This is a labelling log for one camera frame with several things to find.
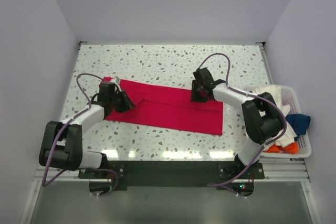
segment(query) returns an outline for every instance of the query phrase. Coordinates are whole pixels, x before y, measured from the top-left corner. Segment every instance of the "laundry basket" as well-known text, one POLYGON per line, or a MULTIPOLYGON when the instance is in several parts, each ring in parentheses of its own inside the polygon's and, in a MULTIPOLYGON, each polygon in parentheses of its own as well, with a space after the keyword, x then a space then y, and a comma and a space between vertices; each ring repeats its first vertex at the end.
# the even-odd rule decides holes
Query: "laundry basket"
MULTIPOLYGON (((257 85, 251 84, 242 87, 245 91, 252 91, 256 87, 265 87, 266 85, 257 85)), ((281 86, 281 97, 282 97, 282 105, 290 105, 289 114, 300 114, 301 108, 299 105, 298 98, 295 94, 294 89, 287 86, 281 86)), ((276 158, 305 158, 309 157, 311 154, 311 146, 309 142, 308 134, 304 136, 300 136, 297 140, 299 146, 299 152, 296 154, 288 154, 288 153, 267 153, 262 152, 261 156, 263 157, 276 157, 276 158)))

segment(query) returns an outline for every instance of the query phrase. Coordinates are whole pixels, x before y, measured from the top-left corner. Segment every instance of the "white wall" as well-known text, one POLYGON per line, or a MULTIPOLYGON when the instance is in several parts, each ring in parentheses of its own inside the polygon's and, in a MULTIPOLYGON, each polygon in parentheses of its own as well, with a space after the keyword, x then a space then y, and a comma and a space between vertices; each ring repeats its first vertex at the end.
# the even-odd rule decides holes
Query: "white wall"
POLYGON ((289 0, 57 0, 76 37, 103 43, 266 41, 289 0))
POLYGON ((276 83, 292 86, 311 115, 306 159, 324 223, 336 212, 336 0, 291 0, 266 43, 276 83))
POLYGON ((58 119, 76 39, 56 0, 0 0, 0 223, 18 223, 46 122, 58 119))

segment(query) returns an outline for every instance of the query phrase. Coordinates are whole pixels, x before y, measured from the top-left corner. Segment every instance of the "terrazzo surface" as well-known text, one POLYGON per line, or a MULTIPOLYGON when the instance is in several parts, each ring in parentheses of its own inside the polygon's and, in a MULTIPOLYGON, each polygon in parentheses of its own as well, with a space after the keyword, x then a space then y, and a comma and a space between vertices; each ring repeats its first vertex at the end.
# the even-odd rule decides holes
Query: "terrazzo surface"
MULTIPOLYGON (((246 84, 269 83, 258 46, 82 45, 62 119, 82 110, 87 103, 76 85, 79 73, 191 89, 193 71, 214 52, 230 57, 230 85, 240 88, 246 84)), ((227 62, 224 57, 211 57, 204 67, 209 68, 214 79, 225 79, 227 62)), ((80 83, 89 96, 98 92, 98 79, 83 76, 80 83)), ((228 161, 233 160, 245 140, 241 112, 225 104, 222 136, 102 121, 83 135, 83 147, 104 152, 110 160, 228 161)))

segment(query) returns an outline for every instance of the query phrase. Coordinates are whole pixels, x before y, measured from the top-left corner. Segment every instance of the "red cloth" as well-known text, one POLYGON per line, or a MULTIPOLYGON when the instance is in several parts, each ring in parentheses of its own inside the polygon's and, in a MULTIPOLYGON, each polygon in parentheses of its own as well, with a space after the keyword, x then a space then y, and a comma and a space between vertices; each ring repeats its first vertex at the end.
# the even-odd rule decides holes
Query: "red cloth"
POLYGON ((223 103, 192 102, 191 90, 143 84, 121 80, 123 88, 136 105, 123 113, 113 111, 105 120, 157 126, 221 135, 223 127, 223 103))

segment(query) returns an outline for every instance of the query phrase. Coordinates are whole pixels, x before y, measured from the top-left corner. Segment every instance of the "clothing pile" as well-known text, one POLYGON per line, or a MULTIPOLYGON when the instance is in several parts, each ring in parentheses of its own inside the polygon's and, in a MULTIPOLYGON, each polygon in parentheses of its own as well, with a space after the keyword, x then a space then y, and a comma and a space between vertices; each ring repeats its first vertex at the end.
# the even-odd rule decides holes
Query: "clothing pile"
POLYGON ((299 152, 297 140, 301 135, 305 135, 310 124, 310 117, 302 114, 289 114, 290 105, 282 105, 281 86, 269 85, 265 87, 258 87, 252 90, 253 93, 262 94, 264 92, 270 93, 277 107, 283 112, 286 117, 287 130, 285 134, 276 140, 273 145, 268 145, 264 152, 269 153, 290 153, 295 154, 299 152))

